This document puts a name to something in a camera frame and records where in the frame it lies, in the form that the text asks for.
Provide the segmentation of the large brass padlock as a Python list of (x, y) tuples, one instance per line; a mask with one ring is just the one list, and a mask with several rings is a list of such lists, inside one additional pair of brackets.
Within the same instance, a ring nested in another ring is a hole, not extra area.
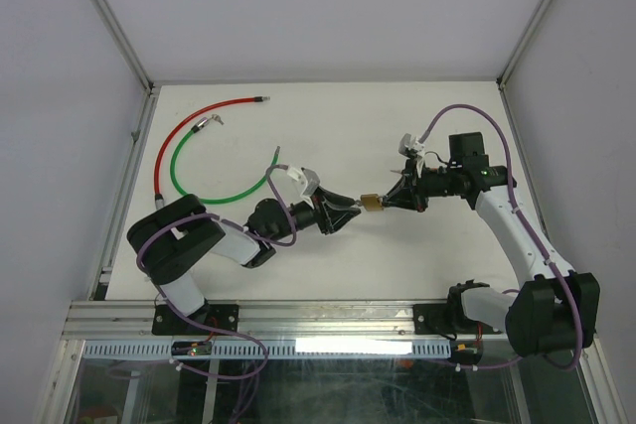
[(356, 204), (367, 212), (380, 212), (385, 207), (383, 197), (377, 194), (363, 194), (356, 200)]

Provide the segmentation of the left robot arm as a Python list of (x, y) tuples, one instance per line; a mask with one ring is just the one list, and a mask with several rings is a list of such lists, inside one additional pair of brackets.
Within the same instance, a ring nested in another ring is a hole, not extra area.
[(355, 200), (317, 188), (307, 202), (289, 206), (269, 198), (257, 203), (245, 225), (211, 215), (202, 200), (187, 195), (139, 220), (126, 233), (138, 268), (166, 303), (155, 308), (156, 336), (194, 336), (218, 329), (234, 332), (230, 314), (205, 298), (191, 269), (208, 253), (254, 269), (306, 228), (324, 235), (362, 213)]

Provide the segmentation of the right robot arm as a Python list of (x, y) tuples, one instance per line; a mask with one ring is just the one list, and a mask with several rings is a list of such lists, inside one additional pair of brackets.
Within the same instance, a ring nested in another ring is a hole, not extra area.
[(488, 225), (518, 280), (516, 295), (468, 280), (452, 286), (440, 322), (456, 332), (481, 323), (507, 335), (522, 357), (571, 350), (593, 342), (600, 285), (578, 273), (527, 218), (514, 199), (507, 166), (493, 166), (479, 132), (452, 135), (450, 158), (438, 168), (424, 162), (423, 146), (404, 135), (398, 151), (405, 164), (382, 197), (384, 208), (424, 212), (432, 199), (458, 197)]

